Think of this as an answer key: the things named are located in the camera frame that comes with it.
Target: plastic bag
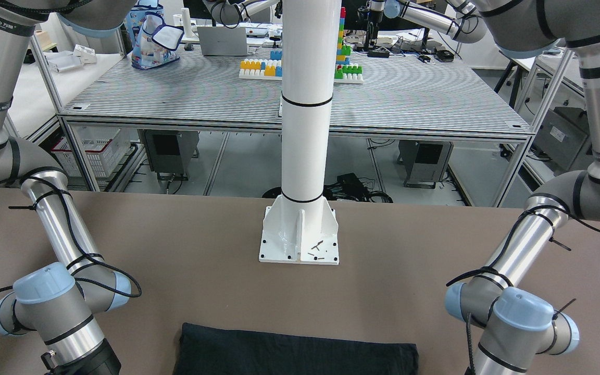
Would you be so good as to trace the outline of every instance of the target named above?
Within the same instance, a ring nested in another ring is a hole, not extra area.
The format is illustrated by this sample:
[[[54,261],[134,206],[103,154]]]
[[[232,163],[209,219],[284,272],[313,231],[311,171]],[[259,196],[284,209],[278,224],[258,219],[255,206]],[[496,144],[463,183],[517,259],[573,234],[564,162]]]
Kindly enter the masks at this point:
[[[168,26],[156,12],[147,12],[131,52],[131,65],[147,70],[179,59],[176,50],[183,35],[182,29]]]
[[[138,0],[135,7],[131,8],[126,16],[127,33],[131,39],[131,45],[135,45],[138,40],[138,32],[145,22],[145,14],[154,12],[161,17],[164,16],[164,6],[159,0]]]

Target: white basket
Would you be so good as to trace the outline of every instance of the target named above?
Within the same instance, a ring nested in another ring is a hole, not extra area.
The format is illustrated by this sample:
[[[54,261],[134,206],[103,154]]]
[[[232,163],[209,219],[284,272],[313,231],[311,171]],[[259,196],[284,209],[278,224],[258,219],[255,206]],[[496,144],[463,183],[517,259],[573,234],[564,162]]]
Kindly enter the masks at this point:
[[[83,140],[86,157],[96,177],[110,177],[131,147],[131,141],[124,137],[125,132],[120,129],[82,127],[77,129],[77,133]],[[62,137],[50,152],[57,157],[69,177],[80,177],[80,169],[66,138]]]

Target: sticker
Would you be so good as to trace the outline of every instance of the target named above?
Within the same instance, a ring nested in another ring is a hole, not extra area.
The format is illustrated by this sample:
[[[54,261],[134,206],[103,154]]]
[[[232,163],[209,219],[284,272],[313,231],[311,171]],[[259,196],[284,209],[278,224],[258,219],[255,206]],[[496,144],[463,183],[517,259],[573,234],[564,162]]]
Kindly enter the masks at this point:
[[[560,143],[564,142],[564,138],[566,138],[566,134],[562,133],[562,131],[556,128],[555,126],[553,126],[552,130],[550,130],[550,135],[555,137],[555,139],[558,140]]]

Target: ribbed metal surface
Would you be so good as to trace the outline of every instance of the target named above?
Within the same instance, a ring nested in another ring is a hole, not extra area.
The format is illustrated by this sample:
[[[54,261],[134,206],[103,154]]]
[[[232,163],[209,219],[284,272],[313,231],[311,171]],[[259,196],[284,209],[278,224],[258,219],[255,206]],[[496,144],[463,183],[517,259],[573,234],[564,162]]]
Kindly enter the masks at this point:
[[[557,71],[557,67],[559,67],[559,63],[561,59],[557,57],[547,57],[547,56],[539,56],[537,59],[537,64],[540,67],[547,68],[550,72]],[[569,62],[569,66],[566,68],[566,73],[564,73],[564,81],[569,81],[569,85],[579,92],[584,92],[583,90],[583,79],[580,77],[580,67],[578,65],[578,59],[573,58],[571,62]]]
[[[72,105],[90,106],[69,109],[67,119],[279,131],[280,81],[239,79],[241,57],[203,57],[199,46],[178,52],[179,61],[150,71],[133,69],[123,59],[76,97]],[[269,52],[259,49],[255,57]],[[364,66],[366,82],[335,85],[335,133],[482,139],[524,139],[530,133],[526,122],[461,61],[422,64],[412,55],[354,55],[352,61]]]

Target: floor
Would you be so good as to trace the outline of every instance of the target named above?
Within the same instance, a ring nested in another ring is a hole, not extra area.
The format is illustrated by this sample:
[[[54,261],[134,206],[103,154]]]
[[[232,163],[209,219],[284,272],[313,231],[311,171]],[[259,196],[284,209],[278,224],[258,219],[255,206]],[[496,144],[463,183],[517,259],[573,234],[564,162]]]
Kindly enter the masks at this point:
[[[478,70],[494,87],[502,71]],[[503,86],[500,96],[508,100],[511,87]],[[538,105],[531,101],[530,108]],[[523,107],[521,116],[533,119]],[[143,161],[126,192],[152,194],[216,195],[261,197],[281,185],[281,138],[254,133],[202,132],[198,155],[191,159],[186,181],[158,181]],[[455,187],[454,177],[474,206],[490,206],[507,168],[494,143],[455,143],[450,171],[434,189],[404,187],[405,170],[398,164],[397,142],[364,138],[331,137],[328,145],[326,184],[345,173],[355,173],[370,190],[383,191],[395,203],[464,206],[464,196]],[[522,207],[531,190],[517,179],[504,206]]]

